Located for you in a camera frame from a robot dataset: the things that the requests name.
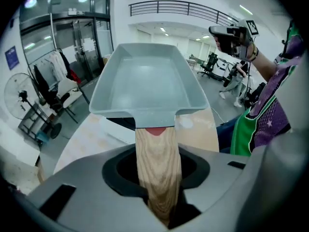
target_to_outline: purple and green jersey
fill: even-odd
[[[275,92],[299,64],[304,49],[298,30],[292,26],[286,54],[279,61],[275,74],[264,87],[259,100],[235,124],[231,154],[250,156],[256,147],[267,145],[275,136],[291,128]]]

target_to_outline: blue poster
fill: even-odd
[[[10,70],[19,64],[15,46],[5,52],[5,57]]]

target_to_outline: fan base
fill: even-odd
[[[50,137],[55,139],[59,135],[61,128],[62,125],[60,123],[55,124],[54,128],[52,128],[52,131],[50,132]]]

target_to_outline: person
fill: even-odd
[[[241,93],[241,82],[247,76],[247,72],[248,72],[248,64],[246,61],[242,60],[240,63],[233,66],[230,72],[232,80],[225,88],[219,91],[219,95],[221,96],[222,99],[225,99],[224,95],[225,92],[235,90],[236,100],[234,102],[234,106],[242,107],[242,105],[239,103],[239,96]]]
[[[220,49],[220,42],[215,37]],[[250,156],[258,146],[267,145],[291,127],[275,92],[300,63],[305,45],[294,23],[290,24],[286,46],[276,64],[267,59],[254,43],[247,58],[267,81],[258,101],[242,115],[217,127],[220,152]]]

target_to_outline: wooden handle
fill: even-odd
[[[182,179],[175,128],[135,129],[135,141],[138,176],[148,190],[148,206],[168,226]]]

